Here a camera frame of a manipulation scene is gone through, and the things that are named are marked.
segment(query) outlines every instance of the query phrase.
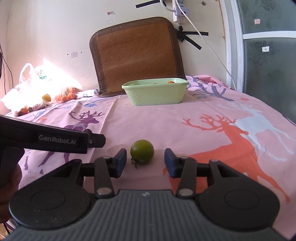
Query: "white cable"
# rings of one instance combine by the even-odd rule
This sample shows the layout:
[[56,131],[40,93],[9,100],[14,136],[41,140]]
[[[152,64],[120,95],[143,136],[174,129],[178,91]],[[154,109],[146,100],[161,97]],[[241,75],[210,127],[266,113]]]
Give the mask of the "white cable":
[[219,59],[219,57],[215,54],[215,52],[211,49],[211,47],[208,45],[208,43],[206,42],[206,40],[204,39],[204,37],[201,35],[201,33],[198,31],[198,29],[194,26],[194,24],[192,23],[192,21],[189,19],[189,17],[186,15],[186,13],[184,13],[184,11],[182,10],[182,8],[180,7],[179,3],[177,0],[176,4],[178,5],[179,9],[181,10],[181,12],[183,13],[183,15],[188,19],[188,21],[191,23],[191,25],[194,27],[194,29],[198,32],[198,34],[201,36],[201,38],[203,39],[203,41],[205,42],[205,44],[209,47],[209,49],[212,51],[212,53],[216,56],[216,58],[220,61],[220,63],[223,65],[223,67],[225,68],[225,70],[227,71],[227,73],[229,74],[231,81],[233,83],[234,89],[237,91],[237,87],[235,85],[234,79],[232,77],[232,75],[229,73],[228,69],[225,67],[225,65],[222,63],[222,61]]
[[175,12],[175,10],[172,10],[172,9],[169,9],[168,7],[166,7],[166,6],[163,4],[163,0],[160,0],[160,4],[161,4],[161,6],[163,6],[167,11]]

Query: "white plug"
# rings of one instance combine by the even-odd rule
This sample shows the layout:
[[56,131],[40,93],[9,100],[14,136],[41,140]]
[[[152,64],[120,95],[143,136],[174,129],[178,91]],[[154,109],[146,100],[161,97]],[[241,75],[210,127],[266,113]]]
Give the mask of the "white plug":
[[[185,12],[186,15],[188,15],[189,9],[184,7],[184,0],[177,0],[177,1],[180,7],[182,8],[183,12]],[[184,23],[186,20],[186,17],[182,14],[181,10],[176,4],[176,0],[173,0],[173,9],[175,10],[175,12],[173,13],[173,21],[175,23]]]

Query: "light green plastic basket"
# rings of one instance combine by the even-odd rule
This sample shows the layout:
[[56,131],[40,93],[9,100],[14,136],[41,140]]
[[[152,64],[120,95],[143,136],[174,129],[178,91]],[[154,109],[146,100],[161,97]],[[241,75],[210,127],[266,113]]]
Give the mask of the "light green plastic basket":
[[188,82],[179,78],[135,80],[122,86],[132,105],[178,104]]

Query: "white wall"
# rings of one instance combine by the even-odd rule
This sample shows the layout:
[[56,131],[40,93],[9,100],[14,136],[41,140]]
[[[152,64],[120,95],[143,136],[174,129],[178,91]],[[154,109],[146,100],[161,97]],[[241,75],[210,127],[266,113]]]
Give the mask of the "white wall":
[[[136,8],[147,0],[12,0],[7,27],[7,59],[13,73],[14,85],[22,67],[30,62],[43,64],[45,58],[72,78],[84,89],[97,88],[97,78],[89,50],[89,39],[98,30],[136,19],[163,16],[172,21],[172,13],[160,3]],[[190,18],[209,45],[226,63],[223,21],[219,1],[185,0]],[[187,22],[185,31],[194,31]],[[185,74],[209,74],[226,80],[226,72],[207,49],[199,36],[190,36],[203,48],[196,49],[188,42],[179,42]],[[71,58],[72,52],[78,57]]]
[[[1,42],[1,48],[3,51],[3,55],[6,58],[6,30],[7,30],[7,21],[9,18],[10,13],[10,7],[11,7],[11,0],[0,0],[0,42]],[[9,91],[11,88],[11,82],[10,77],[8,74],[8,69],[5,67],[5,86],[6,86],[6,92]],[[0,79],[0,99],[5,95],[4,91],[4,70],[2,68],[2,76]],[[4,106],[4,104],[0,101],[0,114],[6,114],[8,113],[8,109]]]

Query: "green tomato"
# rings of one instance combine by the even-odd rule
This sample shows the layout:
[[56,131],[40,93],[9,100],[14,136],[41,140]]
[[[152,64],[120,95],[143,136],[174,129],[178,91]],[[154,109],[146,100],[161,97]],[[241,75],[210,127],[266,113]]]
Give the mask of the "green tomato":
[[135,164],[147,164],[154,156],[154,147],[147,140],[138,140],[131,146],[131,158]]

